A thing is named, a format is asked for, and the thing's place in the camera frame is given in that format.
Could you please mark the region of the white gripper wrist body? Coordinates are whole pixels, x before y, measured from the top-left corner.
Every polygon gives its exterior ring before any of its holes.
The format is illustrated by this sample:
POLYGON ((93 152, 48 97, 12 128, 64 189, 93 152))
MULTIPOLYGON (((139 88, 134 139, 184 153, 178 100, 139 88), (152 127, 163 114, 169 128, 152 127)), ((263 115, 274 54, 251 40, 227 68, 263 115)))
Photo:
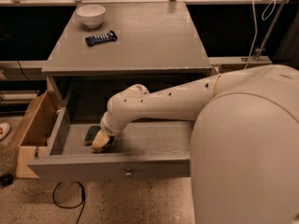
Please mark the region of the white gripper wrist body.
POLYGON ((116 136, 128 125, 128 121, 117 120, 105 112, 100 121, 101 130, 108 136, 116 136))

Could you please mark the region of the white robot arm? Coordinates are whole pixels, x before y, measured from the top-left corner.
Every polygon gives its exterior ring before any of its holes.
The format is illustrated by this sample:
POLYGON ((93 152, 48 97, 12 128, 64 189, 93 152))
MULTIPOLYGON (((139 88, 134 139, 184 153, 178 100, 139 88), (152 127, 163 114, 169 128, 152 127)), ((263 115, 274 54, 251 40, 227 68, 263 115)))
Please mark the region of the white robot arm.
POLYGON ((143 118, 193 121, 196 224, 298 224, 299 71, 274 64, 156 92, 134 85, 109 99, 92 148, 143 118))

